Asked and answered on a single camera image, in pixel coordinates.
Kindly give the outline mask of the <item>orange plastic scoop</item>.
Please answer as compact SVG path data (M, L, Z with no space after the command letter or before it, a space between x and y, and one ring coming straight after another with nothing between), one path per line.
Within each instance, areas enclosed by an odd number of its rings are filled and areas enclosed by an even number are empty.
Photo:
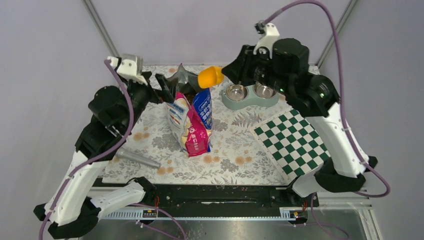
M197 83L200 88L207 89L219 85L224 81L225 76L222 68L219 66L210 66L202 70L197 77Z

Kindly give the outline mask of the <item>pink pet food bag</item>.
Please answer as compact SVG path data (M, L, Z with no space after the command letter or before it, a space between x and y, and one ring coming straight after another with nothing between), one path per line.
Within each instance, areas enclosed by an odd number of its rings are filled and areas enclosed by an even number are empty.
M189 157L209 153L213 129L211 90L200 88L198 75L182 64L167 83L174 97L173 103L167 104L173 136Z

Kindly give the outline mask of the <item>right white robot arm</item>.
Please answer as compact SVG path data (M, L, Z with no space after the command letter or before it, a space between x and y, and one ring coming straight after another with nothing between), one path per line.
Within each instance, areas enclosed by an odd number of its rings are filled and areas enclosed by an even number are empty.
M378 160L365 154L341 114L341 98L333 82L309 72L309 49L297 39L279 39L270 48L244 45L234 61L222 69L232 83L261 84L285 96L287 103L305 118L323 140L330 158L317 169L296 177L289 185L287 201L301 205L317 192L356 192L374 172Z

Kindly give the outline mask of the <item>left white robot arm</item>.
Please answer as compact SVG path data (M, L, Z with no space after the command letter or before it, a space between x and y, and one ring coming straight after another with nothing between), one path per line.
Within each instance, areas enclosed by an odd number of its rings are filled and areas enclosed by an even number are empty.
M159 88L114 73L118 86L100 88L89 102L92 117L79 135L71 164L55 195L37 205L33 213L42 222L39 239L48 232L55 240L79 238L89 233L106 215L123 207L155 200L155 186L137 177L100 197L88 195L102 169L115 157L131 134L148 103L171 103L172 89L156 74Z

